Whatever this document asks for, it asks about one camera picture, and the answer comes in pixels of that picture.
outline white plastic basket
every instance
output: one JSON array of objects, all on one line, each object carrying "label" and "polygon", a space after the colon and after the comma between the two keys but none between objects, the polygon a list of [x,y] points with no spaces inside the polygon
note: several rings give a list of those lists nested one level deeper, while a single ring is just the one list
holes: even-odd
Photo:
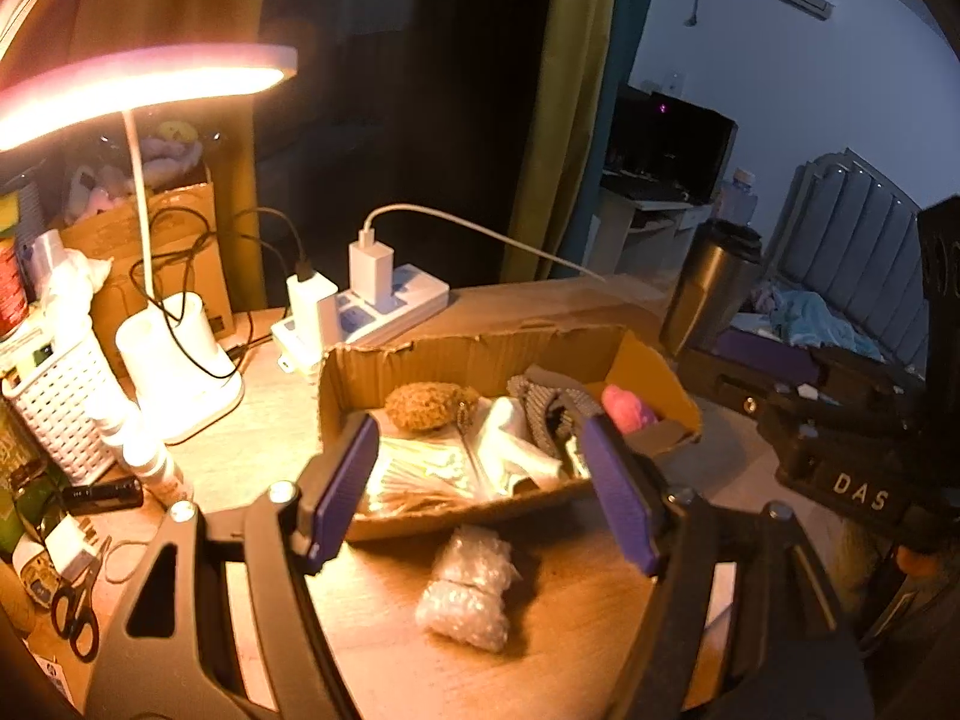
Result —
[{"label": "white plastic basket", "polygon": [[83,412],[86,396],[104,385],[120,386],[89,317],[74,346],[56,352],[15,388],[3,382],[3,395],[73,485],[92,484],[113,463]]}]

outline bubble wrap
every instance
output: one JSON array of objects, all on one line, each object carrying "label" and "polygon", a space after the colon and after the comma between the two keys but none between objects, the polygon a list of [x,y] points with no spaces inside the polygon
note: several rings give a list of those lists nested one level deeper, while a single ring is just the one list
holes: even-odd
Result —
[{"label": "bubble wrap", "polygon": [[510,631],[502,598],[445,580],[427,586],[416,605],[416,624],[493,653],[503,649]]},{"label": "bubble wrap", "polygon": [[434,579],[468,584],[493,595],[503,595],[519,577],[510,562],[510,544],[493,531],[470,525],[453,532],[433,566]]},{"label": "bubble wrap", "polygon": [[482,650],[502,650],[510,623],[501,596],[520,576],[510,563],[510,544],[484,528],[458,528],[433,576],[416,606],[416,624]]}]

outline red can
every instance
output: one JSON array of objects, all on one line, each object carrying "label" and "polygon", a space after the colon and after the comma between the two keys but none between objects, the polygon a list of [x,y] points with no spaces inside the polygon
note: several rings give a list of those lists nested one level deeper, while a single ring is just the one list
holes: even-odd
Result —
[{"label": "red can", "polygon": [[0,238],[0,338],[6,338],[27,319],[27,307],[27,293],[16,263],[16,240]]}]

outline lamp arm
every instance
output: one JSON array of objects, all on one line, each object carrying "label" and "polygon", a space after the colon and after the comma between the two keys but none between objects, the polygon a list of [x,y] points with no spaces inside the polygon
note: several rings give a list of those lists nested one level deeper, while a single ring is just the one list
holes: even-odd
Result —
[{"label": "lamp arm", "polygon": [[143,159],[140,156],[140,138],[136,134],[133,111],[123,112],[124,129],[130,145],[130,161],[133,167],[133,188],[136,190],[136,210],[140,218],[140,245],[143,247],[143,287],[147,296],[154,297],[154,260],[150,254],[150,215],[147,211],[147,189],[143,185]]}]

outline upholstered headboard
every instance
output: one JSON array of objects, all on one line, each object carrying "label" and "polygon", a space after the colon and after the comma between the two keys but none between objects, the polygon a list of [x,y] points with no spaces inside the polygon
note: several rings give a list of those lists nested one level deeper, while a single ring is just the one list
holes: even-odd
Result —
[{"label": "upholstered headboard", "polygon": [[819,293],[885,355],[923,373],[928,308],[918,210],[852,151],[824,154],[794,182],[767,248],[766,275]]}]

